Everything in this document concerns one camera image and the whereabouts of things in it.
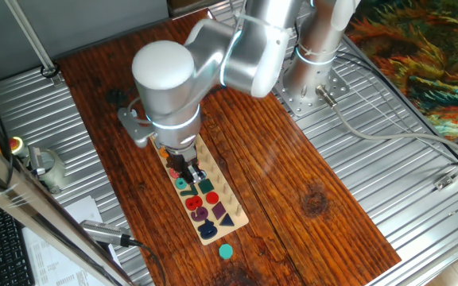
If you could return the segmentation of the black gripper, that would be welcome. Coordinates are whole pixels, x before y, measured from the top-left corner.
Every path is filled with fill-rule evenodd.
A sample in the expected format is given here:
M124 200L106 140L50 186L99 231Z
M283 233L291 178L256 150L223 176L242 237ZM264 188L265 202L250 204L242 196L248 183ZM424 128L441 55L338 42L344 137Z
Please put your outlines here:
M199 168L196 147L190 146L184 149L166 147L165 150L169 154L168 166L179 174L175 185L197 184L207 178L206 172Z

